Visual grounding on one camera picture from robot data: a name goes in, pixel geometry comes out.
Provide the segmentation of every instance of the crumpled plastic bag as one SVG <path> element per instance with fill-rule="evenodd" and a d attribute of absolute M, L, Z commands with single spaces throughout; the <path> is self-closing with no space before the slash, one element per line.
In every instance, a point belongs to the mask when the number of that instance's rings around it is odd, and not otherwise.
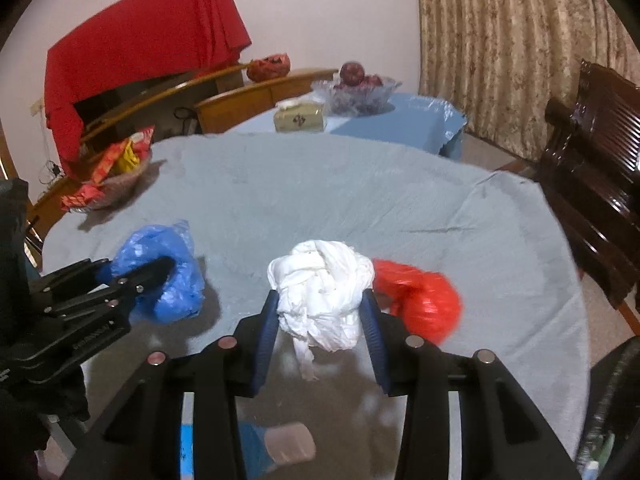
<path fill-rule="evenodd" d="M 170 256 L 175 267 L 164 282 L 160 297 L 149 292 L 138 297 L 132 314 L 160 323 L 197 316 L 202 309 L 204 279 L 193 256 L 189 223 L 147 225 L 135 231 L 111 262 L 111 275 L 120 276 L 161 256 Z"/>
<path fill-rule="evenodd" d="M 375 259 L 373 266 L 373 289 L 393 300 L 390 313 L 409 332 L 440 344 L 458 326 L 462 302 L 444 275 L 389 260 Z"/>
<path fill-rule="evenodd" d="M 280 328 L 293 336 L 302 377 L 315 379 L 310 346 L 330 352 L 356 346 L 358 307 L 371 287 L 373 264 L 341 242 L 309 240 L 273 260 L 267 276 L 280 295 Z"/>

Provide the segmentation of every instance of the screw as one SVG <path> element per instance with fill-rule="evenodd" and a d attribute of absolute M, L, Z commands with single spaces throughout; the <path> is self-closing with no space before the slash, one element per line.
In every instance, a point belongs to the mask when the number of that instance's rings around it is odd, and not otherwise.
<path fill-rule="evenodd" d="M 490 365 L 495 361 L 495 354 L 486 348 L 479 350 L 477 356 L 478 360 L 486 365 Z"/>
<path fill-rule="evenodd" d="M 407 346 L 410 346 L 411 348 L 420 348 L 422 345 L 424 345 L 424 339 L 422 339 L 419 335 L 410 335 L 408 336 L 404 342 L 406 343 Z"/>
<path fill-rule="evenodd" d="M 164 363 L 166 354 L 164 352 L 151 352 L 149 357 L 146 358 L 146 362 L 153 366 L 158 366 Z"/>
<path fill-rule="evenodd" d="M 218 340 L 218 346 L 223 350 L 229 350 L 238 344 L 238 339 L 232 335 L 225 335 Z"/>

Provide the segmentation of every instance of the round table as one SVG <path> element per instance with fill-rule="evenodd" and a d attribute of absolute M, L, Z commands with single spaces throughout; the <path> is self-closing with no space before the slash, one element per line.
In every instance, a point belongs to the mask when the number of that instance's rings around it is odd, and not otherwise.
<path fill-rule="evenodd" d="M 44 270 L 112 258 L 133 230 L 179 219 L 190 223 L 206 276 L 203 311 L 170 326 L 140 322 L 88 362 L 94 416 L 151 350 L 180 356 L 233 332 L 261 309 L 268 263 L 317 238 L 443 272 L 464 304 L 443 349 L 493 349 L 575 452 L 588 394 L 585 309 L 568 245 L 536 184 L 350 137 L 178 137 L 154 145 L 150 170 L 123 207 L 65 215 L 45 241 Z M 303 381 L 280 334 L 263 391 L 238 402 L 244 420 L 299 420 L 315 437 L 316 460 L 273 478 L 393 478 L 404 399 L 382 395 L 364 341 L 353 351 L 316 351 L 316 367 L 319 380 Z M 453 422 L 450 478 L 460 476 L 459 430 Z"/>

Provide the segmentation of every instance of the white plastic bag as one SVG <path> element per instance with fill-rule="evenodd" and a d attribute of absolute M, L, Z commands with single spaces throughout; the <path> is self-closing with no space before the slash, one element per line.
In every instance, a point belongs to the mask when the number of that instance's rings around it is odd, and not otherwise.
<path fill-rule="evenodd" d="M 358 306 L 372 285 L 373 264 L 341 242 L 309 240 L 273 260 L 268 278 L 280 295 L 280 328 L 293 336 L 302 377 L 315 379 L 310 346 L 333 352 L 358 342 Z"/>

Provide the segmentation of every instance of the white wall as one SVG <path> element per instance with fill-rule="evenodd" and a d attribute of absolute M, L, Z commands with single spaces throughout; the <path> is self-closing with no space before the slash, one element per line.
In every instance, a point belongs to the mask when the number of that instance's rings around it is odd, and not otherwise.
<path fill-rule="evenodd" d="M 42 97 L 47 50 L 118 0 L 33 0 L 0 51 L 0 120 L 18 174 L 35 201 L 50 132 L 30 105 Z M 357 59 L 369 72 L 404 81 L 417 91 L 420 68 L 418 0 L 236 0 L 254 44 L 242 60 L 287 52 L 294 68 L 339 67 Z M 41 178 L 47 175 L 42 172 Z"/>

